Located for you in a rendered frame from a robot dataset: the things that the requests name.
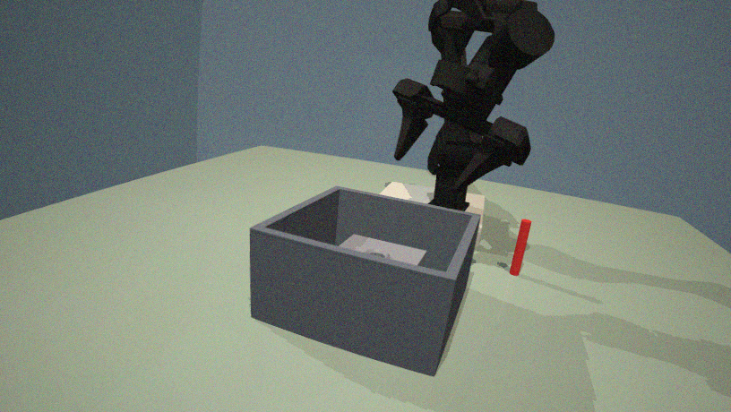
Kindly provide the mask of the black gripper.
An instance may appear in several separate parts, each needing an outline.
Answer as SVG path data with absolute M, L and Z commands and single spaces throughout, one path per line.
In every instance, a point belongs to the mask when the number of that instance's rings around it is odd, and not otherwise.
M 506 80 L 499 73 L 494 95 L 481 112 L 474 105 L 474 99 L 445 91 L 445 101 L 442 102 L 434 98 L 428 86 L 408 78 L 401 80 L 392 91 L 402 107 L 400 137 L 394 158 L 400 160 L 409 152 L 429 126 L 426 119 L 436 115 L 483 136 L 475 157 L 454 185 L 454 192 L 458 193 L 502 165 L 510 167 L 512 162 L 523 165 L 531 150 L 528 129 L 502 116 L 493 123 L 487 121 L 495 104 L 501 105 L 506 86 Z

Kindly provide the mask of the red peg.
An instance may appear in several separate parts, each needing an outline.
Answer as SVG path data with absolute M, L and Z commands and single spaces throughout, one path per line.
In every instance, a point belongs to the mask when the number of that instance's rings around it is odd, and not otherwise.
M 528 240 L 530 226 L 531 226 L 530 220 L 522 219 L 521 224 L 520 224 L 520 232 L 518 235 L 514 255 L 512 258 L 512 266 L 510 269 L 510 273 L 513 276 L 519 276 L 520 266 L 521 266 L 524 250 L 526 247 L 526 243 Z

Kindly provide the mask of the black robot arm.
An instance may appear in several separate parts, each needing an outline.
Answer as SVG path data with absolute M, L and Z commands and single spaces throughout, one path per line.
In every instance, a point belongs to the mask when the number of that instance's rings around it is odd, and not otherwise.
M 457 8 L 462 12 L 451 11 Z M 474 99 L 484 112 L 494 95 L 500 73 L 510 83 L 516 70 L 541 57 L 555 42 L 549 20 L 527 0 L 439 0 L 429 16 L 428 30 L 441 53 L 430 85 Z M 488 64 L 469 68 L 465 47 L 474 31 L 491 32 L 472 61 Z M 445 97 L 443 95 L 443 102 Z M 428 204 L 465 211 L 468 187 L 458 193 L 453 187 L 475 157 L 482 136 L 444 119 L 427 159 L 427 169 L 436 175 L 434 198 Z M 438 167 L 440 165 L 440 167 Z

